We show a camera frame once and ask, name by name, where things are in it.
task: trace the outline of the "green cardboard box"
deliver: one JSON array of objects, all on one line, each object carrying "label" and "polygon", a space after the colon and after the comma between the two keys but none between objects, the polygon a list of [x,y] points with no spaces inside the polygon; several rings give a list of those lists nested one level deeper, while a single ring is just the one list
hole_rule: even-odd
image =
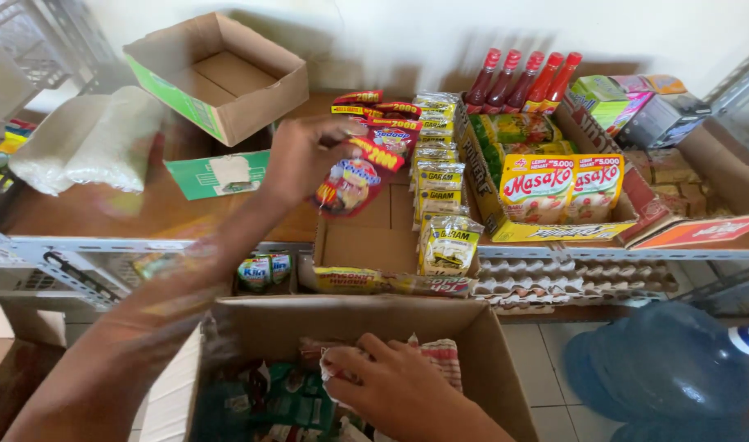
[{"label": "green cardboard box", "polygon": [[218,13],[152,32],[124,54],[145,90],[225,146],[309,98],[305,61]]},{"label": "green cardboard box", "polygon": [[230,148],[170,113],[162,160],[188,200],[257,190],[271,156],[270,124]]},{"label": "green cardboard box", "polygon": [[590,75],[576,80],[571,98],[587,108],[601,127],[614,124],[630,100],[614,82],[604,75]]}]

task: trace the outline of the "open cardboard box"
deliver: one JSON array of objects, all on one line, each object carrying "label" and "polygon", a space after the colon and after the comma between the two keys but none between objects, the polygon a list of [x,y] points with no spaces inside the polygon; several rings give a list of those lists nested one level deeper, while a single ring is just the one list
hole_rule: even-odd
[{"label": "open cardboard box", "polygon": [[188,200],[250,192],[265,178],[272,124],[227,147],[170,112],[163,134],[162,161]]},{"label": "open cardboard box", "polygon": [[[569,96],[558,109],[576,122],[597,151],[622,153],[583,106]],[[749,152],[714,119],[696,127],[676,146],[735,214],[706,219],[675,216],[652,191],[639,171],[626,161],[623,193],[633,202],[639,220],[618,238],[627,248],[726,248],[749,250]]]},{"label": "open cardboard box", "polygon": [[500,323],[486,302],[388,295],[218,300],[153,384],[140,440],[192,440],[198,390],[221,367],[254,359],[297,362],[303,336],[355,342],[366,332],[384,341],[406,341],[412,333],[420,342],[453,339],[465,396],[515,440],[538,441]]},{"label": "open cardboard box", "polygon": [[[576,122],[563,108],[556,110],[556,124],[565,139],[573,141],[579,153],[597,153],[595,145],[586,137]],[[638,215],[630,199],[622,192],[617,205],[612,210],[612,221],[609,223],[551,225],[517,223],[508,219],[506,206],[499,196],[499,188],[491,179],[489,167],[484,159],[484,152],[469,117],[462,114],[458,117],[460,131],[458,139],[459,156],[467,163],[467,176],[472,183],[480,215],[484,220],[487,232],[493,242],[517,241],[558,241],[558,240],[606,240],[615,237],[625,229],[634,226]]]},{"label": "open cardboard box", "polygon": [[313,288],[344,294],[470,294],[480,268],[477,254],[465,277],[416,275],[418,232],[412,231],[413,194],[408,188],[403,167],[357,216],[318,220]]},{"label": "open cardboard box", "polygon": [[139,84],[226,146],[309,98],[306,62],[211,13],[124,46]]},{"label": "open cardboard box", "polygon": [[0,303],[0,440],[65,347],[62,313]]}]

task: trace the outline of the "red bottle cap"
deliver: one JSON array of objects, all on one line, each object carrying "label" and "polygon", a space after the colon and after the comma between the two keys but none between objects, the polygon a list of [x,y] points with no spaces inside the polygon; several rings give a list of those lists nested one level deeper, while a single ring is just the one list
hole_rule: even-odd
[{"label": "red bottle cap", "polygon": [[578,52],[571,52],[565,61],[566,66],[578,66],[582,62],[582,55]]},{"label": "red bottle cap", "polygon": [[486,54],[486,61],[484,62],[485,68],[496,68],[497,63],[500,61],[500,55],[502,51],[497,48],[489,48],[489,53]]},{"label": "red bottle cap", "polygon": [[533,53],[530,54],[530,58],[526,61],[526,70],[537,71],[543,63],[543,57],[543,52],[539,50],[533,51]]},{"label": "red bottle cap", "polygon": [[519,60],[521,60],[521,51],[511,49],[508,51],[506,62],[503,63],[503,67],[506,69],[516,69],[519,66]]},{"label": "red bottle cap", "polygon": [[559,52],[553,52],[552,54],[549,54],[549,59],[546,60],[546,66],[559,66],[563,60],[565,60],[565,55],[560,54]]}]

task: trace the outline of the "red sauce bottle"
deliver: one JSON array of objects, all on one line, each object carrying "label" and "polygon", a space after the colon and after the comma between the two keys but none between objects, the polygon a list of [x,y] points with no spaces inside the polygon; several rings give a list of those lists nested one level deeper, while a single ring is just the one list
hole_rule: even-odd
[{"label": "red sauce bottle", "polygon": [[546,98],[546,91],[549,89],[549,84],[552,83],[552,78],[554,78],[557,68],[562,64],[564,59],[565,56],[559,52],[549,54],[546,66],[543,67],[541,75],[538,75],[535,83],[532,84],[530,94],[526,96],[522,112],[536,113],[538,111],[541,103],[543,103],[543,99]]},{"label": "red sauce bottle", "polygon": [[565,61],[565,66],[560,69],[560,73],[557,74],[556,78],[549,86],[549,90],[546,91],[546,98],[544,98],[541,107],[538,112],[549,115],[553,113],[560,101],[565,95],[565,90],[568,88],[568,83],[571,81],[571,75],[576,70],[576,66],[582,62],[582,55],[578,52],[571,52]]},{"label": "red sauce bottle", "polygon": [[495,85],[492,86],[489,91],[489,94],[486,97],[486,104],[481,113],[500,113],[500,109],[506,104],[508,85],[511,83],[513,72],[516,71],[516,68],[519,66],[520,60],[520,51],[511,49],[508,52],[508,56],[502,64],[500,76],[497,77]]},{"label": "red sauce bottle", "polygon": [[520,113],[524,101],[526,100],[527,91],[532,85],[532,80],[535,75],[538,74],[538,68],[543,63],[543,52],[537,50],[530,54],[530,58],[526,61],[526,67],[524,72],[517,80],[517,84],[513,87],[513,92],[506,100],[506,105],[502,108],[503,113]]},{"label": "red sauce bottle", "polygon": [[502,52],[496,48],[489,48],[489,53],[486,55],[486,61],[484,62],[484,68],[480,70],[478,78],[475,83],[465,95],[465,104],[467,105],[467,113],[480,113],[481,109],[486,102],[486,91],[489,89],[489,82],[491,76],[495,73],[497,63],[500,61],[500,55]]}]

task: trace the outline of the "hand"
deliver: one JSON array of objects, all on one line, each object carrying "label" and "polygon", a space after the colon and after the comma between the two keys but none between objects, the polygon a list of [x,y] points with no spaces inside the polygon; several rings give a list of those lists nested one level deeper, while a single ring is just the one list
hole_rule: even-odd
[{"label": "hand", "polygon": [[386,345],[372,334],[361,336],[359,346],[375,361],[353,347],[330,348],[325,358],[362,385],[334,377],[326,390],[386,436],[399,442],[513,440],[417,349],[399,341]]},{"label": "hand", "polygon": [[343,142],[345,138],[366,133],[366,127],[341,115],[282,121],[261,189],[287,205],[298,205],[317,190],[331,166],[360,155],[359,148]]}]

